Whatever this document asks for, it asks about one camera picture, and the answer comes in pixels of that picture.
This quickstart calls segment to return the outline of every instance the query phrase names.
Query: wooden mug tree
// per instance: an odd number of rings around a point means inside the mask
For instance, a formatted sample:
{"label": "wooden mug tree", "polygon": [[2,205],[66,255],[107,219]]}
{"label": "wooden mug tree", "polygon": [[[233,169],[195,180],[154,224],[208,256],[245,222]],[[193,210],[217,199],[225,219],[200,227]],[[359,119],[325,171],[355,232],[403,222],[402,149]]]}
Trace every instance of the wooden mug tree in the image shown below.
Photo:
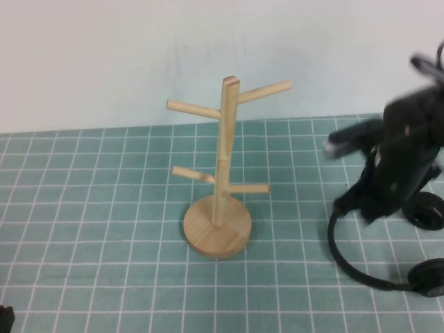
{"label": "wooden mug tree", "polygon": [[214,194],[196,201],[183,221],[189,244],[199,253],[220,259],[238,253],[250,239],[251,217],[245,205],[231,193],[269,193],[269,185],[231,185],[230,162],[239,104],[291,89],[291,81],[239,93],[240,80],[223,79],[221,109],[205,108],[178,101],[168,101],[169,110],[196,114],[219,120],[216,175],[173,167],[173,174],[214,184]]}

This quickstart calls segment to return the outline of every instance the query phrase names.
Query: white wall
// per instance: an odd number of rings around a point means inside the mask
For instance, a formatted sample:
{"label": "white wall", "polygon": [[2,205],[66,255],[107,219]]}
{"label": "white wall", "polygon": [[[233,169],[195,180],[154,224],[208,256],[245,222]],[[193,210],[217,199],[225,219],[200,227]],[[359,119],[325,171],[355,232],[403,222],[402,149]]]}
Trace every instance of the white wall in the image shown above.
{"label": "white wall", "polygon": [[240,119],[381,112],[444,38],[444,1],[426,2],[3,0],[0,132],[205,121],[167,99],[217,108],[229,75],[293,81]]}

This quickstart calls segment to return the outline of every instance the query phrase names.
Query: wooden branch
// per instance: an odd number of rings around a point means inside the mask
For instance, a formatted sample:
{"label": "wooden branch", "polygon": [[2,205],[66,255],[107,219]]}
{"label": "wooden branch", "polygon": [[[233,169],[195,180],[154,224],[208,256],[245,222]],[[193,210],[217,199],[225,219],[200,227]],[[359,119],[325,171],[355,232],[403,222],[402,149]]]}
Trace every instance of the wooden branch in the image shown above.
{"label": "wooden branch", "polygon": [[248,92],[243,92],[239,95],[239,104],[253,101],[255,99],[260,99],[265,96],[270,96],[277,94],[278,92],[284,92],[285,90],[291,89],[291,81],[285,80],[278,83],[273,83],[272,85],[266,85],[265,87],[250,90]]}
{"label": "wooden branch", "polygon": [[173,167],[173,175],[191,178],[194,180],[199,180],[201,182],[208,182],[210,184],[214,184],[216,182],[213,175],[209,175],[207,173],[202,173],[199,171],[189,170],[186,168],[181,168],[179,166]]}
{"label": "wooden branch", "polygon": [[212,224],[223,224],[223,213],[230,197],[230,161],[233,148],[236,113],[240,81],[235,76],[223,79],[221,97],[221,120],[217,139],[216,185],[214,186],[214,204]]}
{"label": "wooden branch", "polygon": [[217,109],[206,108],[205,106],[194,105],[179,101],[168,101],[168,103],[166,104],[166,108],[168,110],[195,114],[196,116],[202,116],[213,119],[221,118],[221,113]]}
{"label": "wooden branch", "polygon": [[255,184],[255,185],[231,185],[231,193],[270,193],[270,185]]}

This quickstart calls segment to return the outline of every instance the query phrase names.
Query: wooden pole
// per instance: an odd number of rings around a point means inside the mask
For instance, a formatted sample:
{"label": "wooden pole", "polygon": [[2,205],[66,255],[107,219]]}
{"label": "wooden pole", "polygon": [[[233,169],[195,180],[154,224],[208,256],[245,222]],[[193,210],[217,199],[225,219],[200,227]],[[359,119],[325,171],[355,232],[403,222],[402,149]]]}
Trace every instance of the wooden pole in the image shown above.
{"label": "wooden pole", "polygon": [[239,88],[240,81],[235,76],[223,79],[221,120],[219,120],[217,142],[216,184],[214,186],[212,211],[212,224],[216,227],[223,224],[223,211],[230,197],[230,163],[236,127]]}

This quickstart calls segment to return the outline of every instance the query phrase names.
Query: table surface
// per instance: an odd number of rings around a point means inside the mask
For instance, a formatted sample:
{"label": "table surface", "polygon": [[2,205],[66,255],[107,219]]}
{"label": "table surface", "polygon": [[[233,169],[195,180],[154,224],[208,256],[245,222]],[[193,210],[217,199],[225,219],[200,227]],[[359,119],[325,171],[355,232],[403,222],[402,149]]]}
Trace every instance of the table surface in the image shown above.
{"label": "table surface", "polygon": [[[13,332],[442,332],[444,299],[371,290],[332,262],[327,216],[362,170],[360,155],[327,161],[335,128],[363,116],[238,122],[232,183],[271,183],[237,196],[253,219],[230,260],[195,253],[182,234],[212,185],[171,175],[214,173],[217,123],[0,136],[0,304]],[[444,195],[444,178],[428,190]],[[346,258],[405,279],[442,256],[443,232],[400,216],[338,225]]]}

